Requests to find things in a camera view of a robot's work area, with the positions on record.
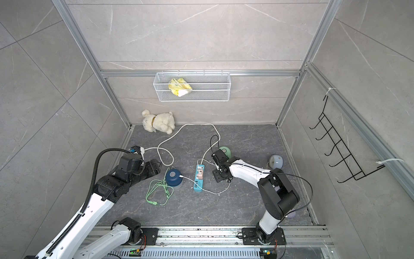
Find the pink USB charger adapter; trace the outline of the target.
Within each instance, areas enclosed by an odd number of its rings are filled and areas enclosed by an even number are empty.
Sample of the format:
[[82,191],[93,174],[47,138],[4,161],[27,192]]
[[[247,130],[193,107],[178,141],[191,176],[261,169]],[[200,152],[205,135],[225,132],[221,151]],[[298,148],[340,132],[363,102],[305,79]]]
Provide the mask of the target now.
[[203,175],[204,175],[203,171],[199,171],[198,174],[197,174],[197,179],[198,180],[203,180]]

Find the teal power strip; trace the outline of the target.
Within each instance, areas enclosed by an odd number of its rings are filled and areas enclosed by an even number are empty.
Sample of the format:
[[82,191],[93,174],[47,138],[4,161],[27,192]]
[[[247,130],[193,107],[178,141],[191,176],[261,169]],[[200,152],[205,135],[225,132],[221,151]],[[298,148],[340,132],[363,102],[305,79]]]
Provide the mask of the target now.
[[195,180],[194,180],[194,191],[195,192],[202,192],[203,191],[203,180],[197,179],[197,174],[199,171],[205,172],[204,165],[197,165],[196,172],[195,172]]

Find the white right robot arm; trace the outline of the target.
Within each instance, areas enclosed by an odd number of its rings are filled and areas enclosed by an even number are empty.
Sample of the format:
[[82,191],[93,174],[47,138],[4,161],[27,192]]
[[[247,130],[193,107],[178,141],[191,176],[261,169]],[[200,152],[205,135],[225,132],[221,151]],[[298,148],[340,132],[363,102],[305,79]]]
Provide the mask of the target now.
[[[213,151],[211,157],[216,165],[212,173],[217,182],[225,180],[230,183],[233,178],[239,178],[259,189],[266,211],[256,225],[253,238],[263,245],[272,242],[284,245],[286,241],[280,223],[288,215],[310,205],[314,197],[311,183],[303,177],[286,174],[280,168],[263,169],[236,156],[229,158],[221,149]],[[289,176],[308,183],[311,189],[309,202],[297,209],[294,207],[300,202],[300,195],[291,184]]]

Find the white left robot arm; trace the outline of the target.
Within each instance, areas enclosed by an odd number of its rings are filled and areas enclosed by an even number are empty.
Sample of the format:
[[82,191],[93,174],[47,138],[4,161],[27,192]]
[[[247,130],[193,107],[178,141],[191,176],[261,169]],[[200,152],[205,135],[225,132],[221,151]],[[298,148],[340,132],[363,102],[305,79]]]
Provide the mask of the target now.
[[[107,175],[98,179],[102,156],[108,152],[122,152],[119,164]],[[107,148],[101,151],[94,163],[91,184],[85,202],[60,233],[34,257],[36,259],[101,259],[114,248],[125,243],[146,246],[147,237],[141,223],[126,217],[117,220],[111,231],[85,248],[81,244],[100,219],[137,183],[161,172],[161,163],[145,161],[144,149]]]

